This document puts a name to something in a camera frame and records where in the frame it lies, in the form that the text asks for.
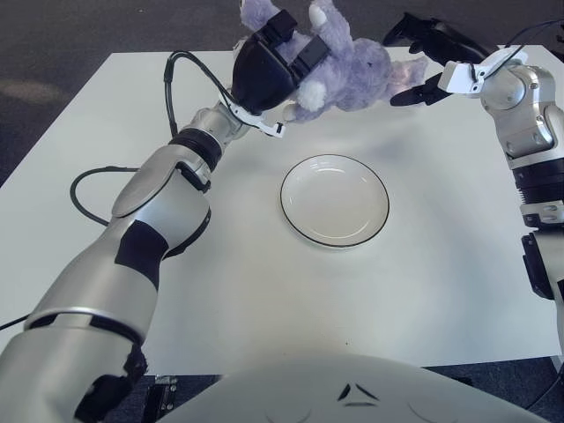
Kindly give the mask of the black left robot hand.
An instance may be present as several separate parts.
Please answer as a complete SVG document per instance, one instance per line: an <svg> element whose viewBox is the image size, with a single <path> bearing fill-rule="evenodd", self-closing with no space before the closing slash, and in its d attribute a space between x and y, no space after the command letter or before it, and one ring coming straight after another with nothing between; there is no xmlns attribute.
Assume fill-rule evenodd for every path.
<svg viewBox="0 0 564 423"><path fill-rule="evenodd" d="M292 15L281 10L243 42L234 63L231 95L250 114L260 115L288 99L329 55L327 44L316 36L288 62L278 49L294 39L296 26Z"/></svg>

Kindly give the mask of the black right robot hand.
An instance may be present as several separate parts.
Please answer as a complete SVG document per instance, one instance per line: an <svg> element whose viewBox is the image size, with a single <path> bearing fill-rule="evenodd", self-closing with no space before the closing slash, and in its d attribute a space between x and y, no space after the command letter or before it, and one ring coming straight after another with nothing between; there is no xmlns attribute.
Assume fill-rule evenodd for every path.
<svg viewBox="0 0 564 423"><path fill-rule="evenodd" d="M411 54L423 52L441 65L448 61L478 64L497 49L494 45L476 42L439 19L420 19L408 12L387 32L382 44L388 47L401 40L410 42ZM425 103L431 106L449 97L450 93L438 87L440 77L441 73L395 94L390 105L405 107Z"/></svg>

